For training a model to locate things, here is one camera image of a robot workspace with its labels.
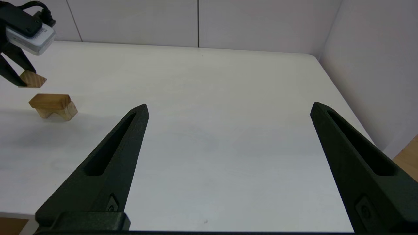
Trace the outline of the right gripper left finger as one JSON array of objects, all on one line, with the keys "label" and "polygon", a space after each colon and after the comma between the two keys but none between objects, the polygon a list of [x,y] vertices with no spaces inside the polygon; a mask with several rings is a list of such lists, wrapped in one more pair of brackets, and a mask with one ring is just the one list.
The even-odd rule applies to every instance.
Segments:
[{"label": "right gripper left finger", "polygon": [[131,109],[36,211],[39,231],[127,231],[124,209],[149,113]]}]

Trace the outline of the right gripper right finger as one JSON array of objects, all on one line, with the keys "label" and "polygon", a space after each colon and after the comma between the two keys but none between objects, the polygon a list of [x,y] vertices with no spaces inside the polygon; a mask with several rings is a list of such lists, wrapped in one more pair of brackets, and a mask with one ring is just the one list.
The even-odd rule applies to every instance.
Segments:
[{"label": "right gripper right finger", "polygon": [[417,182],[329,106],[310,117],[354,232],[417,233]]}]

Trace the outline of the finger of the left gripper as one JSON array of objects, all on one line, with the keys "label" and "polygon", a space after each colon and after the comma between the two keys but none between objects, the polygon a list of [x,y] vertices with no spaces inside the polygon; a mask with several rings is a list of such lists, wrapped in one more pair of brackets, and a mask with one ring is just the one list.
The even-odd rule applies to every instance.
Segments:
[{"label": "finger of the left gripper", "polygon": [[0,75],[12,84],[19,86],[19,76],[2,55],[0,55]]},{"label": "finger of the left gripper", "polygon": [[7,43],[5,46],[3,46],[3,53],[17,65],[23,68],[25,71],[37,73],[35,68],[30,63],[29,59],[20,47],[11,43]]}]

